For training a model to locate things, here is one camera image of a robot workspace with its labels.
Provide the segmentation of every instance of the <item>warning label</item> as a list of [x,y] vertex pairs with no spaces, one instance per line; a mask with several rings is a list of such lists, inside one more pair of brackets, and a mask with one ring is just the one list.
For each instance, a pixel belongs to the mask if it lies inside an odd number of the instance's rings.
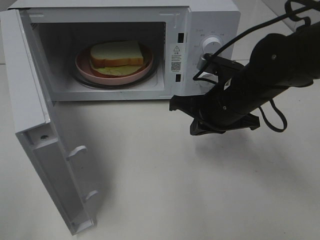
[[170,46],[170,70],[172,73],[181,74],[183,60],[185,56],[185,47],[183,44],[171,44]]

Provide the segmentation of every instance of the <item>timer knob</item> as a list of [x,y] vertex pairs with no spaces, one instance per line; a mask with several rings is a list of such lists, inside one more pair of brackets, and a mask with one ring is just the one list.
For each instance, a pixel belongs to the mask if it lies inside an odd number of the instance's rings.
[[202,41],[202,51],[204,54],[214,54],[222,47],[222,45],[222,40],[218,36],[207,36]]

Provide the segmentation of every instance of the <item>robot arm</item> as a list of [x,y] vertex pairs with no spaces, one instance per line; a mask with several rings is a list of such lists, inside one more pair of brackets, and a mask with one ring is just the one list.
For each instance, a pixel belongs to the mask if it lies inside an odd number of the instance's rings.
[[[204,56],[205,61],[211,58],[211,54]],[[260,126],[259,118],[250,112],[268,101],[274,104],[272,99],[290,87],[307,87],[320,79],[320,22],[289,36],[267,35],[255,46],[246,66],[218,56],[206,65],[204,71],[218,76],[218,83],[205,95],[174,96],[170,110],[181,110],[194,118],[192,135],[255,130]],[[281,118],[285,129],[285,118]]]

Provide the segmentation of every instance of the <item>microwave door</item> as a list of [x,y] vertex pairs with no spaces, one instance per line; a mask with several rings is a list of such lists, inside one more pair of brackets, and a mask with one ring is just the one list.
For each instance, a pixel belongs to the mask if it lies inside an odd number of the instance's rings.
[[95,222],[86,201],[97,191],[83,193],[77,184],[72,162],[86,147],[66,149],[23,28],[22,21],[29,21],[24,22],[28,26],[31,22],[22,14],[15,9],[0,13],[15,134],[71,234],[76,234]]

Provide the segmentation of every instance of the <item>microwave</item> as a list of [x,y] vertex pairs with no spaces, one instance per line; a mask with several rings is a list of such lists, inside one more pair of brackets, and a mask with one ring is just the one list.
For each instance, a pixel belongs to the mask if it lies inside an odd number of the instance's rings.
[[[99,191],[79,183],[74,162],[87,148],[66,147],[55,103],[204,94],[212,85],[192,80],[199,61],[236,36],[240,12],[232,0],[18,0],[0,20],[15,134],[74,235],[96,223],[88,202]],[[88,84],[78,53],[115,41],[147,46],[151,72],[128,85]]]

